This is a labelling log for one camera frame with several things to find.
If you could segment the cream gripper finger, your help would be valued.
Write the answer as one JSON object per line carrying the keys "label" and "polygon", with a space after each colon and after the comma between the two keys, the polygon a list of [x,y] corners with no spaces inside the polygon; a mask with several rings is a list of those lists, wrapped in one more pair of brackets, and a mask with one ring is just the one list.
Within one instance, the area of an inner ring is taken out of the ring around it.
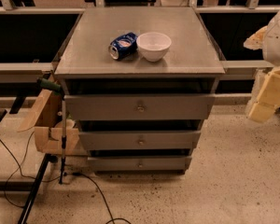
{"label": "cream gripper finger", "polygon": [[251,99],[247,104],[247,117],[255,122],[267,121],[280,107],[280,66],[265,74],[256,73]]}

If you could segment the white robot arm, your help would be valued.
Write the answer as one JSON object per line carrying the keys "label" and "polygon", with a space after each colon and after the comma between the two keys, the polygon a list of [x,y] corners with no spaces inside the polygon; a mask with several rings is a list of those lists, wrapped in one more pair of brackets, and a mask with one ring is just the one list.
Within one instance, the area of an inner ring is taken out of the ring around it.
{"label": "white robot arm", "polygon": [[263,123],[280,107],[280,10],[266,26],[244,42],[244,47],[261,49],[263,60],[273,65],[266,75],[256,75],[252,97],[246,108],[249,119]]}

